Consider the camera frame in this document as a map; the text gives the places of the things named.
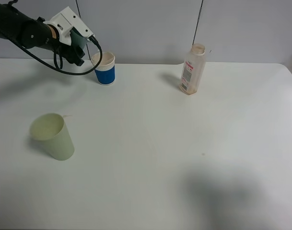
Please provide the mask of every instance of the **translucent plastic cup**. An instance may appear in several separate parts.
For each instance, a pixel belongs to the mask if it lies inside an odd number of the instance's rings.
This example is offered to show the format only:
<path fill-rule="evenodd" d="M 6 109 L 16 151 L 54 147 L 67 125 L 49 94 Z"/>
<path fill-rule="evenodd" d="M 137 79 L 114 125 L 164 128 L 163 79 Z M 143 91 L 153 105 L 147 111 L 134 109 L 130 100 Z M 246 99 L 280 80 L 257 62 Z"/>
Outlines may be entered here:
<path fill-rule="evenodd" d="M 56 160 L 67 160 L 74 153 L 72 140 L 61 115 L 40 116 L 31 124 L 30 135 Z"/>

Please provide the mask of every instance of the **cup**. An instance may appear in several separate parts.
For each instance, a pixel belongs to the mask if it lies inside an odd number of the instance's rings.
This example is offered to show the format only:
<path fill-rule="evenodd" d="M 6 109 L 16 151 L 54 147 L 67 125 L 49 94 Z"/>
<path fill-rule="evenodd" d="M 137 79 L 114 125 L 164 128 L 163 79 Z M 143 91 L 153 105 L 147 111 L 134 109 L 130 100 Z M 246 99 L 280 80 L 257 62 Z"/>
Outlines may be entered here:
<path fill-rule="evenodd" d="M 67 160 L 74 153 L 64 118 L 59 114 L 45 114 L 37 118 L 31 124 L 30 135 L 56 160 Z"/>
<path fill-rule="evenodd" d="M 92 64 L 95 66 L 100 58 L 100 53 L 92 57 Z M 104 52 L 100 65 L 94 70 L 101 85 L 111 85 L 115 80 L 115 56 L 110 52 Z"/>

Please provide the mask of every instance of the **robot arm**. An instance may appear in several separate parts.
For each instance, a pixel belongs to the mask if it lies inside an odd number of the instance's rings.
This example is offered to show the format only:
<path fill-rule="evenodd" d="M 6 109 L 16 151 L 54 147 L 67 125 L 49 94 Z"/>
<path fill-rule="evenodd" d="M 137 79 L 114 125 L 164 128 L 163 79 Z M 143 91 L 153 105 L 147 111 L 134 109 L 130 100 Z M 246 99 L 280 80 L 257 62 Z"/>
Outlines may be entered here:
<path fill-rule="evenodd" d="M 41 17 L 34 20 L 14 8 L 12 4 L 16 2 L 17 0 L 5 5 L 0 4 L 0 38 L 12 41 L 23 51 L 33 47 L 53 51 L 56 68 L 50 68 L 65 73 L 57 66 L 56 54 L 60 59 L 64 57 L 69 63 L 81 66 L 84 63 L 82 57 L 85 55 L 83 49 L 88 41 L 92 41 L 102 52 L 93 32 L 69 7 L 50 21 Z"/>

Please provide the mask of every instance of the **bottle label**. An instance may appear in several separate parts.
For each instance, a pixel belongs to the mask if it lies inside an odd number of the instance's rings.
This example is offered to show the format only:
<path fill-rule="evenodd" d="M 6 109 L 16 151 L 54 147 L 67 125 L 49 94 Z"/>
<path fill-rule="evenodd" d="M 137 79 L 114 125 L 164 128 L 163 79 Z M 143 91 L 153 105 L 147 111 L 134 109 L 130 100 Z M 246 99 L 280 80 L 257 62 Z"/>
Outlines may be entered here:
<path fill-rule="evenodd" d="M 182 88 L 187 91 L 190 79 L 192 78 L 192 73 L 193 73 L 194 67 L 192 67 L 187 61 L 185 62 L 185 68 L 183 70 L 183 75 L 182 75 Z"/>

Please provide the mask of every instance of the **blue paper cup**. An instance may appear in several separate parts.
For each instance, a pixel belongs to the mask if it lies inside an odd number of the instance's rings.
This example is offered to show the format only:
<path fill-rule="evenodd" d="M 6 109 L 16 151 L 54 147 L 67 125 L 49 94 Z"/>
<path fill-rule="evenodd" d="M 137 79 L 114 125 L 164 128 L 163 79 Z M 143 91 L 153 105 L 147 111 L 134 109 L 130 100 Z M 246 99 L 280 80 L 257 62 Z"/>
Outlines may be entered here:
<path fill-rule="evenodd" d="M 100 53 L 93 55 L 92 64 L 99 61 Z M 104 52 L 100 65 L 94 70 L 101 85 L 111 85 L 115 81 L 115 56 L 110 52 Z"/>

